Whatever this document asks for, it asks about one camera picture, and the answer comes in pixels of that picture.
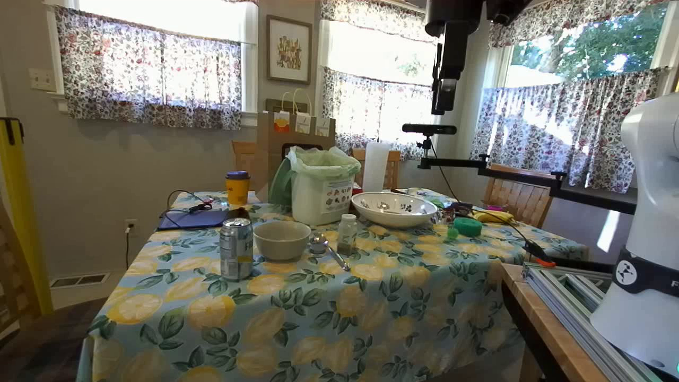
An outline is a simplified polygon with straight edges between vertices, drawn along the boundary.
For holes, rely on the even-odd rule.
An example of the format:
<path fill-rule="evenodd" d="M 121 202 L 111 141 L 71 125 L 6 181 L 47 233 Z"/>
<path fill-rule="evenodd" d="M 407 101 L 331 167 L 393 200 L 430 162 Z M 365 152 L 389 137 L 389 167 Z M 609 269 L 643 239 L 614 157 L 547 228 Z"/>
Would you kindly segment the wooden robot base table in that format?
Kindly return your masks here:
<path fill-rule="evenodd" d="M 522 268 L 501 264 L 499 275 L 502 303 L 525 345 L 522 382 L 605 382 L 600 367 L 525 285 Z"/>

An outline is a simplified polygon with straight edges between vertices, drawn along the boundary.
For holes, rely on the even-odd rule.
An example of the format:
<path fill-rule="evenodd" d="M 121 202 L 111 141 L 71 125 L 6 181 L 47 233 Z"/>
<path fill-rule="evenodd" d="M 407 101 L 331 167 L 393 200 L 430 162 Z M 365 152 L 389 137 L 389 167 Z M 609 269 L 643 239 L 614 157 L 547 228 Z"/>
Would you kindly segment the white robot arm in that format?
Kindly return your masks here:
<path fill-rule="evenodd" d="M 425 0 L 425 32 L 437 39 L 430 112 L 454 109 L 465 70 L 467 36 L 480 25 L 481 0 Z M 591 328 L 625 354 L 677 376 L 679 366 L 679 96 L 635 107 L 621 141 L 637 167 L 637 208 L 628 258 L 614 268 L 614 287 L 594 310 Z"/>

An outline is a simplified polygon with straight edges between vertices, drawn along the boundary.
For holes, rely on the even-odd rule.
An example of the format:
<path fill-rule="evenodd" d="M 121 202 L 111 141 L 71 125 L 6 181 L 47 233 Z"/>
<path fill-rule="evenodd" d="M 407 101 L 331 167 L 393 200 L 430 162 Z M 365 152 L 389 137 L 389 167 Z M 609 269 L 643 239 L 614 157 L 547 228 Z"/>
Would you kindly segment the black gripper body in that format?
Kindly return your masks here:
<path fill-rule="evenodd" d="M 465 70 L 467 39 L 480 19 L 509 25 L 530 0 L 426 0 L 425 32 L 437 39 L 433 65 L 433 115 L 454 109 L 457 83 Z"/>

